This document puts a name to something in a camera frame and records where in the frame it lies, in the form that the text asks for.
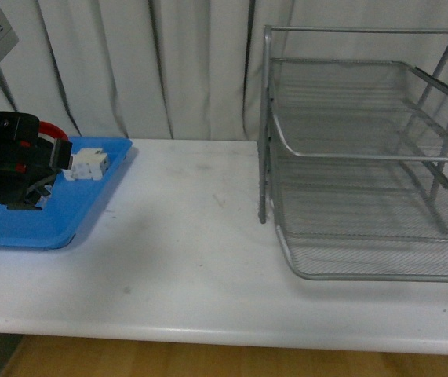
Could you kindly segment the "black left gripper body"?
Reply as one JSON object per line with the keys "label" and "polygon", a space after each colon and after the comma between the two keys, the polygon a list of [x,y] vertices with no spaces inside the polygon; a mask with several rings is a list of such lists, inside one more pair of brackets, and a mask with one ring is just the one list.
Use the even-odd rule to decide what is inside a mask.
{"label": "black left gripper body", "polygon": [[0,205],[8,210],[41,210],[25,203],[27,189],[36,181],[53,179],[49,165],[53,147],[38,145],[39,120],[29,114],[0,112]]}

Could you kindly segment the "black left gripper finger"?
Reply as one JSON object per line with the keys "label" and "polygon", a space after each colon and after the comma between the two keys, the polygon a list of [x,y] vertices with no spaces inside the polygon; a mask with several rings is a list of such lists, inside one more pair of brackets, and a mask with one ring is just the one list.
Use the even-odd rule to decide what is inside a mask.
{"label": "black left gripper finger", "polygon": [[30,208],[43,208],[52,195],[52,190],[53,179],[47,178],[36,181],[28,187],[25,203]]}
{"label": "black left gripper finger", "polygon": [[49,165],[53,169],[70,170],[72,165],[71,149],[70,141],[57,138],[53,144]]}

